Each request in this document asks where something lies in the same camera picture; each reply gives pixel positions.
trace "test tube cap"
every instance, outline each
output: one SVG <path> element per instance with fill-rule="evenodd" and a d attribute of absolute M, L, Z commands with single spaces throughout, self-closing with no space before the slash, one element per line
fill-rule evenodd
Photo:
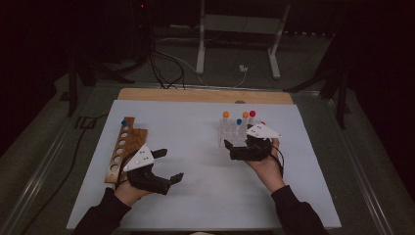
<path fill-rule="evenodd" d="M 229 118 L 229 112 L 227 112 L 227 111 L 223 112 L 222 116 L 224 118 Z"/>

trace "test tube rack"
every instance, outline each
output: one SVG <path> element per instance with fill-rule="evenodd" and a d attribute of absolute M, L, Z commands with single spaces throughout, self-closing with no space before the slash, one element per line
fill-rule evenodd
<path fill-rule="evenodd" d="M 242 118 L 238 124 L 237 119 L 221 118 L 219 120 L 219 147 L 225 147 L 224 139 L 231 142 L 233 146 L 247 146 L 248 124 L 256 125 L 260 120 L 254 118 Z"/>
<path fill-rule="evenodd" d="M 125 117 L 118 138 L 115 142 L 113 155 L 105 177 L 106 183 L 116 183 L 121 170 L 121 163 L 131 152 L 140 149 L 147 140 L 147 129 L 134 128 L 134 117 Z"/>

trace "white object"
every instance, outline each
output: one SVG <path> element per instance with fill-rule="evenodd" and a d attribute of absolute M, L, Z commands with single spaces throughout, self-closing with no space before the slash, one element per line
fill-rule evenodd
<path fill-rule="evenodd" d="M 130 171 L 136 168 L 140 168 L 146 165 L 151 165 L 155 162 L 155 158 L 149 149 L 147 144 L 141 146 L 141 148 L 135 153 L 134 157 L 125 165 L 124 171 Z"/>
<path fill-rule="evenodd" d="M 282 135 L 263 123 L 256 124 L 247 130 L 247 134 L 255 138 L 281 138 Z"/>
<path fill-rule="evenodd" d="M 108 161 L 119 134 L 119 121 L 136 117 L 149 130 L 146 143 L 166 148 L 168 158 L 153 173 L 169 178 L 184 172 L 168 194 L 149 195 L 134 205 L 119 230 L 235 231 L 281 228 L 269 191 L 245 163 L 231 161 L 217 146 L 217 123 L 224 110 L 255 110 L 266 125 L 284 133 L 284 179 L 302 202 L 312 205 L 327 228 L 340 227 L 332 196 L 296 105 L 203 102 L 114 101 L 91 164 L 70 214 L 73 229 L 90 207 L 101 202 Z"/>

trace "black sleeve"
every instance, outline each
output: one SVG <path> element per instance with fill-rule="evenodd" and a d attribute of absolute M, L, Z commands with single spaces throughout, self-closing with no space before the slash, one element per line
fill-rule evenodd
<path fill-rule="evenodd" d="M 300 202 L 287 185 L 271 195 L 284 231 L 288 235 L 329 234 L 309 203 Z"/>
<path fill-rule="evenodd" d="M 114 190 L 107 188 L 101 203 L 88 210 L 76 225 L 74 235 L 104 235 L 111 234 L 120 226 L 122 218 L 131 207 L 120 201 Z"/>

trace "person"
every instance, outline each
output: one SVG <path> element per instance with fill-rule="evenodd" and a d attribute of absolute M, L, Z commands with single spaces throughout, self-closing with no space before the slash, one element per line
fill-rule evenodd
<path fill-rule="evenodd" d="M 270 155 L 277 156 L 280 142 L 272 139 Z M 307 202 L 300 202 L 286 185 L 277 161 L 268 156 L 260 162 L 246 162 L 271 193 L 275 210 L 287 235 L 329 234 L 320 217 Z M 90 208 L 76 225 L 74 235 L 111 234 L 120 226 L 122 218 L 131 210 L 131 206 L 151 192 L 132 187 L 128 181 L 120 184 L 116 190 L 107 188 L 101 203 Z"/>

